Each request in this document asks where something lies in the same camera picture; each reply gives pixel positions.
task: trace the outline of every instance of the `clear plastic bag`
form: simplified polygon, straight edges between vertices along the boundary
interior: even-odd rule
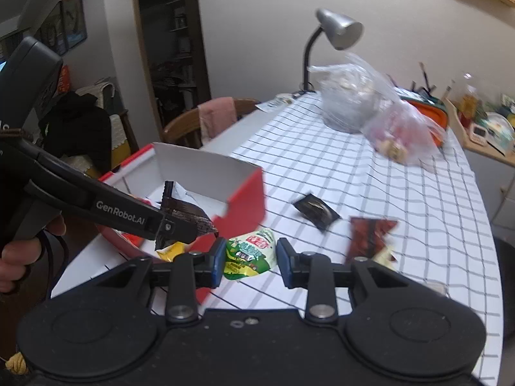
[[[401,100],[391,82],[366,61],[353,53],[346,53],[345,58],[347,63],[342,65],[310,67],[311,72],[325,73],[319,80],[324,122],[327,124],[328,118],[334,119],[335,112],[340,123],[350,129],[355,129],[361,122],[359,130],[378,152],[405,165],[419,165],[420,160],[439,155],[432,135],[444,140],[445,130],[416,107]],[[334,93],[338,100],[326,91],[331,88],[331,83],[346,87],[347,91],[338,89]],[[376,102],[373,106],[360,104],[360,100],[368,100],[370,88]]]
[[[337,131],[358,133],[381,110],[383,99],[398,96],[359,56],[346,53],[345,61],[340,65],[311,66],[309,70],[319,77],[324,123]]]
[[[441,126],[404,100],[394,101],[361,131],[376,151],[404,165],[420,165],[421,160],[438,156],[432,134],[445,138]]]

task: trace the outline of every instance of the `brown snack packet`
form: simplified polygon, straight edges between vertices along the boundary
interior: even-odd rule
[[[384,236],[397,225],[397,221],[387,219],[367,219],[351,217],[352,238],[345,263],[355,257],[374,258],[386,247]]]

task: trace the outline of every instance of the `white wall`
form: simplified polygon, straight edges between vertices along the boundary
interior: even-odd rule
[[[35,32],[59,0],[30,0],[20,25]],[[83,0],[88,38],[63,56],[74,88],[117,77],[123,104],[140,147],[158,141],[151,95],[145,81],[133,0]]]
[[[104,0],[82,0],[88,38],[63,56],[74,88],[92,85],[100,78],[115,77]]]
[[[133,0],[104,0],[114,66],[138,144],[160,139],[136,31]]]
[[[0,37],[4,37],[13,33],[18,28],[18,20],[20,16],[11,17],[10,19],[4,20],[0,23]]]
[[[438,96],[462,70],[515,94],[515,8],[497,0],[200,0],[213,97],[296,90],[318,7],[362,22],[352,51],[399,85],[422,83],[423,61]],[[312,62],[341,58],[321,37]]]

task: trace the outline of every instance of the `human hand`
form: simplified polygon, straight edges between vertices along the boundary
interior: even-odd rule
[[[66,225],[61,215],[51,221],[47,227],[54,235],[64,235]],[[41,255],[39,239],[9,242],[2,251],[0,259],[0,293],[9,293],[14,289],[14,281],[20,280],[27,271],[26,265],[36,262]]]

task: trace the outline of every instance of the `grid pattern tablecloth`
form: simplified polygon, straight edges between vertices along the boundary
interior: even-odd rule
[[[316,251],[343,262],[350,216],[398,221],[389,243],[397,269],[420,282],[439,282],[451,298],[471,307],[487,329],[474,374],[495,385],[499,374],[503,304],[488,217],[463,151],[449,137],[440,158],[405,167],[374,152],[363,135],[324,125],[319,95],[305,95],[233,152],[265,171],[266,219],[276,236],[298,252]],[[321,233],[291,202],[311,192],[341,220]],[[205,307],[304,309],[306,291],[284,287],[279,270],[239,282],[223,280]],[[347,289],[337,289],[340,314],[351,312]]]

